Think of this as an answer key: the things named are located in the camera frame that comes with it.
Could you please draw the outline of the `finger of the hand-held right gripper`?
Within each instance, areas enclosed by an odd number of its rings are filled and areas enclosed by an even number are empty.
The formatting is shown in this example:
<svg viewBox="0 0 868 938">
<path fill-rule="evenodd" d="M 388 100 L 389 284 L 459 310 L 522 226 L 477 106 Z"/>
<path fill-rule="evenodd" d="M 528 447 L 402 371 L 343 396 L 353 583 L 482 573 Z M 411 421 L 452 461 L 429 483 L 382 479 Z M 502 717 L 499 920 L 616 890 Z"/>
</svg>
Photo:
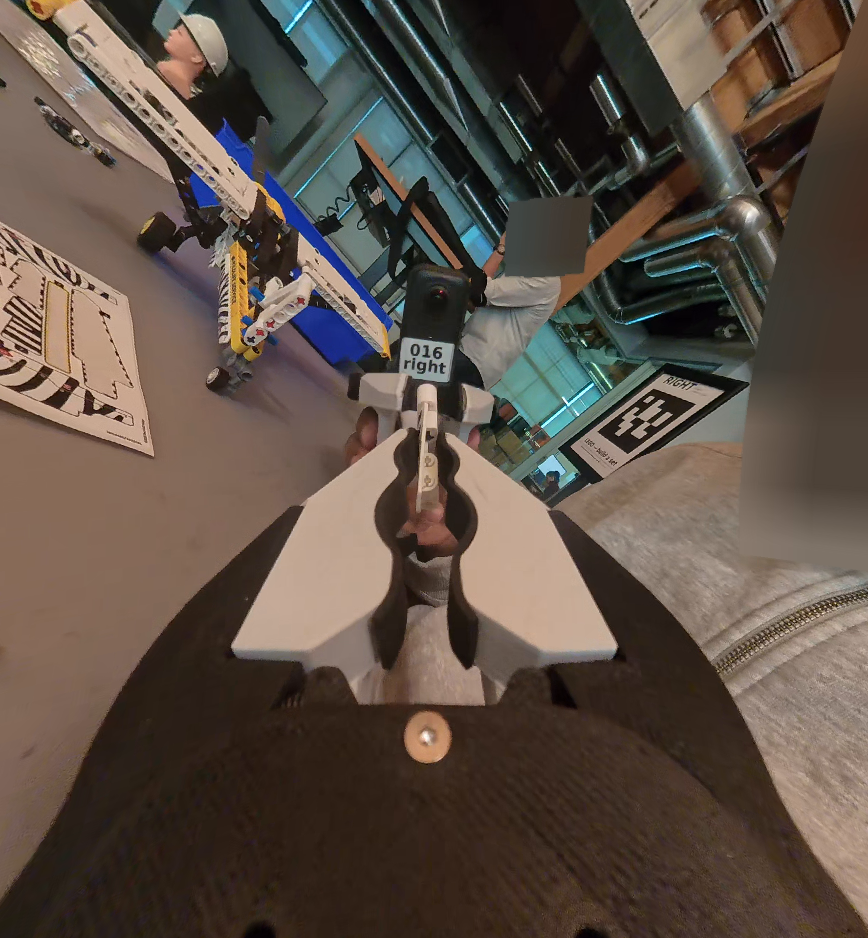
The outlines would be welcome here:
<svg viewBox="0 0 868 938">
<path fill-rule="evenodd" d="M 415 392 L 405 374 L 352 374 L 349 377 L 349 399 L 375 411 L 379 444 L 397 429 L 416 428 Z"/>
<path fill-rule="evenodd" d="M 438 387 L 439 438 L 450 433 L 478 449 L 482 428 L 491 422 L 493 412 L 493 396 L 479 387 L 471 384 Z"/>
</svg>

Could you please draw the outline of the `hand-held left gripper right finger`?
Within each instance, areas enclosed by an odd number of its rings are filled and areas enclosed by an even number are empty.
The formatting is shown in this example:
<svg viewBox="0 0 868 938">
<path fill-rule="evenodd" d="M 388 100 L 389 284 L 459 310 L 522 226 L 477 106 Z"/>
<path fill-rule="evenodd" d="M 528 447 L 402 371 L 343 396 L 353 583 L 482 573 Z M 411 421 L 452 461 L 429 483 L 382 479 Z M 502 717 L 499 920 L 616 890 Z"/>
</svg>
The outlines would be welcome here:
<svg viewBox="0 0 868 938">
<path fill-rule="evenodd" d="M 500 688 L 521 670 L 612 660 L 618 642 L 545 506 L 454 434 L 440 469 L 457 660 Z"/>
</svg>

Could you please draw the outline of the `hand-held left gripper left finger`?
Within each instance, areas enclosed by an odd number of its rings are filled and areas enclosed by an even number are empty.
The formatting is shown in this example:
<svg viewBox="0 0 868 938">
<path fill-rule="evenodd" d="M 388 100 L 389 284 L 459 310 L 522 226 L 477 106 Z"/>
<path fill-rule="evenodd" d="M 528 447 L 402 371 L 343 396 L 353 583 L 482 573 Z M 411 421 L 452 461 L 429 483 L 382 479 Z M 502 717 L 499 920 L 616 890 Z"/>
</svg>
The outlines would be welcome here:
<svg viewBox="0 0 868 938">
<path fill-rule="evenodd" d="M 416 474 L 417 431 L 400 429 L 304 503 L 231 644 L 236 658 L 334 667 L 350 682 L 392 668 Z"/>
</svg>

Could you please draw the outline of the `white lego connector assembly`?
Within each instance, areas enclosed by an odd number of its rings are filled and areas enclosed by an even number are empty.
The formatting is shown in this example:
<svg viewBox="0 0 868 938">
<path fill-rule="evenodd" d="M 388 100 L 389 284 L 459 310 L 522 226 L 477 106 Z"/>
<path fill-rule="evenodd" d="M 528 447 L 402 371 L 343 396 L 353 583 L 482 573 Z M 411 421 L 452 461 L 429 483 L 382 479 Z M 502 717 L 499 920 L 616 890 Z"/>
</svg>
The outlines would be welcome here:
<svg viewBox="0 0 868 938">
<path fill-rule="evenodd" d="M 440 505 L 439 461 L 436 453 L 439 435 L 438 393 L 434 384 L 417 387 L 419 461 L 415 508 L 419 514 Z"/>
</svg>

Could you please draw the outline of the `lego airplane model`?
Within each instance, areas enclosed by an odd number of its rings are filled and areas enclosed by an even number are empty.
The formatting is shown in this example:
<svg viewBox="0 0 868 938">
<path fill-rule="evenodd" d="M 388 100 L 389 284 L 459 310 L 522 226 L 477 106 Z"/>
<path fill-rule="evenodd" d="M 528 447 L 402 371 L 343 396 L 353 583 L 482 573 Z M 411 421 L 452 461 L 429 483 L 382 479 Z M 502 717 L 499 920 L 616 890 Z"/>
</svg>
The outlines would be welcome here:
<svg viewBox="0 0 868 938">
<path fill-rule="evenodd" d="M 158 212 L 137 244 L 151 255 L 176 252 L 190 238 L 213 251 L 219 272 L 220 360 L 206 388 L 232 393 L 252 377 L 252 365 L 277 330 L 310 306 L 313 295 L 339 315 L 371 349 L 391 358 L 389 327 L 342 264 L 304 220 L 266 188 L 260 156 L 248 173 L 206 129 L 165 72 L 129 47 L 87 2 L 26 2 L 40 21 L 65 33 L 76 61 L 112 91 L 158 144 L 177 187 L 187 224 Z"/>
</svg>

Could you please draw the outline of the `small dark lego parts cluster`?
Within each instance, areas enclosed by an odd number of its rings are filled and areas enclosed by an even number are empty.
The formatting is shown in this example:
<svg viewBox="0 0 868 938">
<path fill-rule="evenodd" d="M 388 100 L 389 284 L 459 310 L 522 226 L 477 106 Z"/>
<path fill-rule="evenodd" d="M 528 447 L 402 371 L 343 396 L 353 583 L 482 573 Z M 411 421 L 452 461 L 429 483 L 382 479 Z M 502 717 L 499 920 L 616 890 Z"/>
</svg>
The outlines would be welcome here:
<svg viewBox="0 0 868 938">
<path fill-rule="evenodd" d="M 106 167 L 114 167 L 117 160 L 109 151 L 86 137 L 71 121 L 51 108 L 39 97 L 33 99 L 44 122 L 63 140 L 76 149 L 89 153 Z"/>
</svg>

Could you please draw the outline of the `person's right hand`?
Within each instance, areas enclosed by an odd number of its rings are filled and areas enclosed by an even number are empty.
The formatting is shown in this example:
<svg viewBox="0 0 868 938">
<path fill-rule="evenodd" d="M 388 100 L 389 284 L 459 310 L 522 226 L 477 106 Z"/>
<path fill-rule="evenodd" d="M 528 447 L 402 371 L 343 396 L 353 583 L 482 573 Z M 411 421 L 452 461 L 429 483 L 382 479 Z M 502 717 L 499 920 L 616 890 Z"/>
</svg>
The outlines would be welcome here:
<svg viewBox="0 0 868 938">
<path fill-rule="evenodd" d="M 374 449 L 378 443 L 379 416 L 371 408 L 365 408 L 359 415 L 354 432 L 348 438 L 344 459 L 346 467 L 358 462 Z M 420 561 L 427 562 L 438 557 L 450 557 L 456 550 L 456 538 L 444 521 L 447 493 L 444 488 L 438 491 L 438 506 L 418 510 L 417 480 L 406 488 L 408 518 L 397 534 L 400 546 L 414 546 Z"/>
</svg>

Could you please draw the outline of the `black office chair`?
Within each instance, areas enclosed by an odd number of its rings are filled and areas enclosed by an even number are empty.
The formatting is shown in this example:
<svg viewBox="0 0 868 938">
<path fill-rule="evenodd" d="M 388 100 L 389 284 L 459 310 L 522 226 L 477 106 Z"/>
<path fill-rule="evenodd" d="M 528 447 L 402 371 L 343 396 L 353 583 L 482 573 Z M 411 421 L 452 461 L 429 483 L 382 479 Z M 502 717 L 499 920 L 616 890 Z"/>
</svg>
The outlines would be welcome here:
<svg viewBox="0 0 868 938">
<path fill-rule="evenodd" d="M 420 211 L 421 216 L 433 226 L 435 234 L 441 234 L 442 206 L 436 193 L 430 188 L 426 175 L 422 175 L 412 185 L 388 226 L 389 246 L 386 270 L 393 283 L 396 282 L 397 267 L 405 252 L 409 227 L 415 220 L 415 210 Z"/>
</svg>

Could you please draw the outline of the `blue plastic bin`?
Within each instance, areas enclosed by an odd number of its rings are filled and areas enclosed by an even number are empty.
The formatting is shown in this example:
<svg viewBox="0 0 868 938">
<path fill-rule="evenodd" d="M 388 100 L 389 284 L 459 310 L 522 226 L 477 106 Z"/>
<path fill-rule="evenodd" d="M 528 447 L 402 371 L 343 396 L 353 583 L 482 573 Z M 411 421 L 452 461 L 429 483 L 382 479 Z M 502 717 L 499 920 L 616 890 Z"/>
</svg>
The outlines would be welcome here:
<svg viewBox="0 0 868 938">
<path fill-rule="evenodd" d="M 236 160 L 240 168 L 251 174 L 252 147 L 240 139 L 228 122 L 222 124 L 216 138 L 229 156 Z M 281 205 L 290 226 L 299 231 L 302 237 L 305 237 L 320 250 L 334 269 L 346 280 L 347 285 L 368 305 L 372 314 L 386 330 L 391 331 L 394 325 L 393 320 L 370 296 L 368 290 L 363 287 L 358 277 L 348 268 L 342 255 L 338 253 L 333 244 L 318 233 L 310 217 L 307 216 L 291 195 L 282 189 L 269 171 L 266 173 L 265 188 Z M 372 351 L 368 342 L 361 338 L 332 309 L 324 309 L 312 304 L 301 311 L 292 324 L 320 352 L 323 358 L 334 366 L 347 361 L 357 363 Z"/>
</svg>

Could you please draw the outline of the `black standing desk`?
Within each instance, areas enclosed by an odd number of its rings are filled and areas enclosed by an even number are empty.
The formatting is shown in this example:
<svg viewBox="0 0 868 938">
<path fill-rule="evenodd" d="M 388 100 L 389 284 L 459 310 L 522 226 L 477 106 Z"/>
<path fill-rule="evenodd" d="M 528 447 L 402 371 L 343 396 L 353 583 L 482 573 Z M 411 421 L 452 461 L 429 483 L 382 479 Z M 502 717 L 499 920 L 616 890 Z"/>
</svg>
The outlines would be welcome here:
<svg viewBox="0 0 868 938">
<path fill-rule="evenodd" d="M 420 178 L 410 188 L 393 172 L 361 134 L 353 138 L 360 170 L 351 190 L 381 255 L 360 276 L 360 282 L 385 304 L 404 291 L 408 272 L 418 264 L 448 266 L 472 274 L 479 268 L 451 219 Z"/>
</svg>

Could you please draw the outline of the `black monitor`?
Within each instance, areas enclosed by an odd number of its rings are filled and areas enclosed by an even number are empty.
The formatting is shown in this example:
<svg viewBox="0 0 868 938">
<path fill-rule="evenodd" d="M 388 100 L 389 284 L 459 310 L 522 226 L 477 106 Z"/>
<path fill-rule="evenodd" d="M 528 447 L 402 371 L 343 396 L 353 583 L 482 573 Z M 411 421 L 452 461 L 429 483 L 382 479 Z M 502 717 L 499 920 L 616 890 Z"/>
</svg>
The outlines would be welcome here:
<svg viewBox="0 0 868 938">
<path fill-rule="evenodd" d="M 323 92 L 304 70 L 276 21 L 250 6 L 222 7 L 214 14 L 229 53 L 222 76 L 208 91 L 240 135 L 259 117 L 269 119 L 272 163 L 284 165 L 301 146 L 305 131 L 326 105 Z"/>
</svg>

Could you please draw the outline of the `grey zip sweatshirt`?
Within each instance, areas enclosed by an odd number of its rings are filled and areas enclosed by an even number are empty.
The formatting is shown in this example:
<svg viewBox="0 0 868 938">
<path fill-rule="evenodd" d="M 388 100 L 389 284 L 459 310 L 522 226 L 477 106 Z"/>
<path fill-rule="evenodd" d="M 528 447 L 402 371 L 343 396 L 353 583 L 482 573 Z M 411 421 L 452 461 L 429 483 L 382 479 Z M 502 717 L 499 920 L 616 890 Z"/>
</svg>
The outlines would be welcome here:
<svg viewBox="0 0 868 938">
<path fill-rule="evenodd" d="M 697 643 L 868 927 L 868 573 L 742 555 L 741 470 L 738 444 L 675 445 L 558 509 Z"/>
</svg>

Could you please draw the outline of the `zebra sticker sheet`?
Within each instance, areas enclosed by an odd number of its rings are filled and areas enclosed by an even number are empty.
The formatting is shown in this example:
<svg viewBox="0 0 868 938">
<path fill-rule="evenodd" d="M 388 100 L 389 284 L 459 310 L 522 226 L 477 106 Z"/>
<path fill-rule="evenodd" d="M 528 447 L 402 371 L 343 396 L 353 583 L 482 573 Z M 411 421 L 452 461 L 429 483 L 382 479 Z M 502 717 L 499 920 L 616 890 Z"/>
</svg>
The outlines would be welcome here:
<svg viewBox="0 0 868 938">
<path fill-rule="evenodd" d="M 1 220 L 0 402 L 155 454 L 128 297 Z"/>
</svg>

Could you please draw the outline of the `mannequin head with hard hat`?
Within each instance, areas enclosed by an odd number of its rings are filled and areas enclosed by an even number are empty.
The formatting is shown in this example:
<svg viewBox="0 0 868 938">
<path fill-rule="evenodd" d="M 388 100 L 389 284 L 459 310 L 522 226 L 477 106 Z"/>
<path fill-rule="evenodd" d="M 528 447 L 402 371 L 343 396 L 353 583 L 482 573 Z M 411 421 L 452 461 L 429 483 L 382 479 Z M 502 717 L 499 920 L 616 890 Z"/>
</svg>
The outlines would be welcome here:
<svg viewBox="0 0 868 938">
<path fill-rule="evenodd" d="M 219 77 L 229 64 L 229 50 L 220 27 L 202 14 L 182 14 L 164 42 L 166 57 L 156 69 L 184 100 L 199 93 L 198 83 L 207 72 Z"/>
</svg>

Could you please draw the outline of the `printed paper sheet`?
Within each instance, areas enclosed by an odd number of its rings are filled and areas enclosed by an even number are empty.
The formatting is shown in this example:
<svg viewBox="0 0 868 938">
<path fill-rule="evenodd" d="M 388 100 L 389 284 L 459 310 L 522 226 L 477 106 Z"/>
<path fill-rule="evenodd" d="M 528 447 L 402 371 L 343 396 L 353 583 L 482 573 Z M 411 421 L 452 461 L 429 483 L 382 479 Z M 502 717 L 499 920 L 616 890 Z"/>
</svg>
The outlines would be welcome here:
<svg viewBox="0 0 868 938">
<path fill-rule="evenodd" d="M 123 153 L 172 182 L 167 162 L 102 93 L 76 60 L 28 13 L 0 1 L 0 35 L 108 145 L 113 155 Z"/>
</svg>

